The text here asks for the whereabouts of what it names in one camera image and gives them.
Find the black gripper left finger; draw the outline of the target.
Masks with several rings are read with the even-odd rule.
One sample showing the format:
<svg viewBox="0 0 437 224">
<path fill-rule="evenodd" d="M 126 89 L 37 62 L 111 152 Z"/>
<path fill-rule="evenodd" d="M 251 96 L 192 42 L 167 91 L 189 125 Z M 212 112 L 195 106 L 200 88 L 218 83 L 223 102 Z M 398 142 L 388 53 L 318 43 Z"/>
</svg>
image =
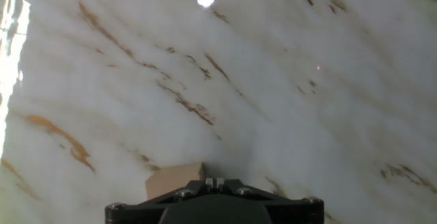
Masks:
<svg viewBox="0 0 437 224">
<path fill-rule="evenodd" d="M 214 178 L 191 180 L 186 186 L 155 197 L 137 205 L 120 202 L 109 204 L 104 209 L 105 224 L 159 223 L 164 211 L 182 201 L 201 197 L 214 189 Z"/>
</svg>

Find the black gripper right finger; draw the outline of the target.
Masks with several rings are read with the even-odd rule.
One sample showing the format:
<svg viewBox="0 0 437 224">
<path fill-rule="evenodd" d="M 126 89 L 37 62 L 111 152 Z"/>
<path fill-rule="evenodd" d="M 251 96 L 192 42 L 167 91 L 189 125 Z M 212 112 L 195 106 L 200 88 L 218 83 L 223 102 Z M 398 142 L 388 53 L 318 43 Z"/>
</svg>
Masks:
<svg viewBox="0 0 437 224">
<path fill-rule="evenodd" d="M 289 199 L 243 184 L 240 180 L 214 179 L 214 193 L 247 200 L 255 214 L 263 214 L 270 223 L 324 223 L 324 201 L 318 197 Z"/>
</svg>

